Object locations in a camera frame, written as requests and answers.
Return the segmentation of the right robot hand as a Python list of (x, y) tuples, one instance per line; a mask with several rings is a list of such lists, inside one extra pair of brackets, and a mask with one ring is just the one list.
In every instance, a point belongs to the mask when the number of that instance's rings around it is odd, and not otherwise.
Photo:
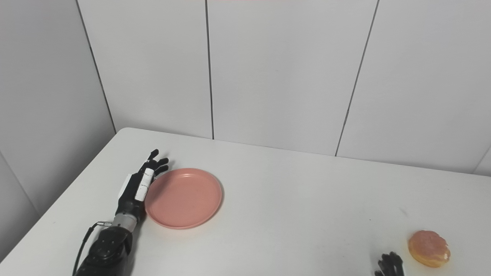
[(403, 260), (394, 251), (382, 254), (377, 263), (379, 270), (374, 271), (374, 276), (405, 276)]

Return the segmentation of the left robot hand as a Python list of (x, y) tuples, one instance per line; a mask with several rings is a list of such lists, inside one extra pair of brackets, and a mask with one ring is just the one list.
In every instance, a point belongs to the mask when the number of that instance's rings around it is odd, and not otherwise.
[(155, 178), (169, 170), (169, 159), (155, 159), (159, 154), (154, 149), (140, 169), (131, 174), (119, 196), (115, 215), (131, 215), (138, 221), (145, 211), (145, 198)]

